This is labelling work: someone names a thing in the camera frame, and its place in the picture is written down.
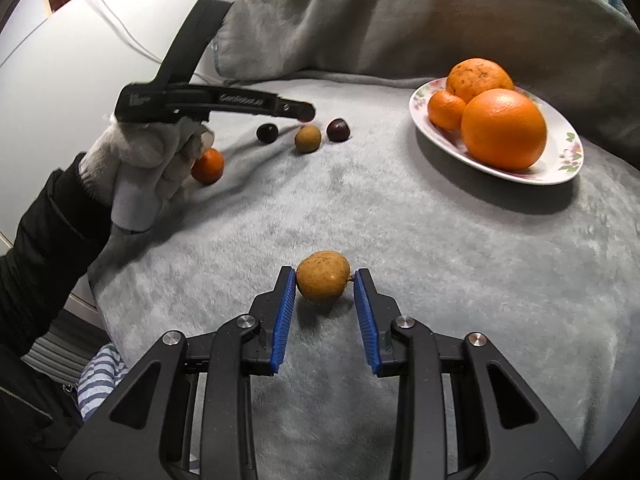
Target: metal screw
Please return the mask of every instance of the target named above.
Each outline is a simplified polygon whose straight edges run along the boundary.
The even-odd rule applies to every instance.
[[[486,345],[486,342],[487,342],[486,336],[479,332],[473,332],[472,334],[469,334],[468,338],[469,338],[469,342],[473,346],[484,346]]]
[[[398,316],[396,317],[396,325],[400,328],[411,328],[415,325],[415,319],[411,316]]]
[[[251,328],[255,325],[255,317],[250,314],[242,314],[242,316],[236,320],[236,323],[240,328]]]
[[[171,345],[178,344],[181,338],[182,338],[182,335],[180,334],[180,332],[171,330],[171,332],[167,332],[162,336],[162,342],[165,345],[171,346]]]

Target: plate rim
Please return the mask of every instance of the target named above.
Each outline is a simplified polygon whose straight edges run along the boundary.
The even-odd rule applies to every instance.
[[[440,139],[438,139],[437,137],[434,138],[432,135],[433,133],[428,131],[427,128],[423,127],[422,124],[420,124],[420,122],[418,121],[418,118],[416,117],[417,113],[414,109],[414,99],[416,97],[416,94],[422,90],[423,88],[427,87],[430,84],[433,84],[435,82],[441,82],[443,80],[446,80],[446,77],[440,77],[440,78],[434,78],[431,81],[427,81],[426,83],[424,83],[423,85],[421,85],[420,87],[418,87],[417,89],[415,89],[415,91],[411,94],[411,97],[409,98],[409,114],[411,115],[412,121],[414,122],[416,128],[418,128],[418,130],[420,131],[421,134],[423,134],[423,136],[425,136],[427,139],[429,139],[429,141],[431,141],[433,144],[435,144],[438,148],[440,148],[443,152],[448,153],[449,155],[453,156],[454,158],[456,158],[457,160],[459,160],[460,162],[463,162],[464,164],[475,168],[476,170],[482,171],[483,173],[487,173],[493,176],[496,176],[498,178],[502,178],[504,180],[510,180],[512,182],[517,182],[518,184],[529,184],[532,186],[556,186],[557,184],[564,184],[565,182],[570,181],[571,179],[575,178],[576,175],[578,175],[578,173],[580,173],[580,170],[582,169],[582,166],[584,165],[584,147],[582,145],[582,140],[580,139],[580,136],[578,135],[578,133],[575,131],[575,128],[573,127],[573,125],[567,120],[567,118],[562,115],[558,110],[556,110],[552,105],[550,105],[549,103],[547,103],[544,99],[541,99],[540,97],[538,97],[537,95],[533,94],[532,92],[529,92],[523,88],[520,88],[518,86],[514,87],[515,89],[524,92],[525,94],[532,96],[533,98],[535,98],[537,101],[544,103],[546,106],[549,106],[553,111],[555,111],[557,114],[559,114],[568,124],[568,126],[570,127],[570,131],[568,131],[568,133],[573,133],[575,136],[575,140],[578,142],[578,145],[580,146],[580,153],[582,154],[579,164],[578,164],[578,169],[572,172],[566,172],[565,176],[558,178],[557,180],[553,180],[553,181],[543,181],[543,180],[531,180],[530,178],[526,178],[526,177],[522,177],[522,176],[517,176],[516,174],[513,173],[508,173],[506,171],[502,171],[502,170],[498,170],[496,168],[492,168],[490,166],[486,166],[485,164],[482,164],[482,162],[478,162],[477,160],[473,160],[472,158],[468,158],[465,155],[457,152],[456,150],[450,148],[449,146],[444,146],[443,142],[441,142]]]

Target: tangerine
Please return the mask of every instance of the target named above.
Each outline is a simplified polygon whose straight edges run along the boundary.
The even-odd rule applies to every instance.
[[[427,103],[429,120],[446,130],[459,130],[462,112],[466,103],[446,90],[440,90],[431,96]]]
[[[481,57],[458,63],[447,76],[447,91],[465,103],[494,88],[513,90],[513,81],[500,65]]]
[[[196,160],[191,168],[191,176],[201,184],[217,182],[225,170],[225,159],[218,150],[209,148]]]
[[[512,90],[488,90],[472,99],[460,130],[469,154],[499,170],[528,168],[546,145],[542,113],[531,99]]]

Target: black gripper frame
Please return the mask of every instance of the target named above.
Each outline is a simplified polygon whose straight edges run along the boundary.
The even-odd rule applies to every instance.
[[[231,86],[190,84],[207,45],[222,26],[231,2],[198,0],[178,31],[158,73],[149,83],[132,83],[120,92],[115,116],[126,123],[176,123],[182,117],[209,120],[212,111],[268,115],[309,122],[310,103]]]
[[[584,473],[574,443],[486,336],[457,339],[401,317],[368,269],[354,274],[354,296],[358,318],[370,308],[375,325],[372,334],[360,320],[364,345],[377,348],[367,361],[378,377],[399,376],[390,480],[577,480]],[[442,374],[450,375],[456,417],[451,474]]]
[[[250,376],[277,371],[273,332],[283,298],[295,294],[294,276],[291,267],[282,267],[273,291],[216,332],[190,338],[166,332],[65,449],[58,465],[62,479],[257,479]],[[197,475],[188,471],[189,451],[198,375],[204,372]]]

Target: gray pillow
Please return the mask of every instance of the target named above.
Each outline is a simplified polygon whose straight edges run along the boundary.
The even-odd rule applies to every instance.
[[[238,80],[441,77],[486,57],[640,168],[640,32],[601,0],[236,0],[216,47]]]

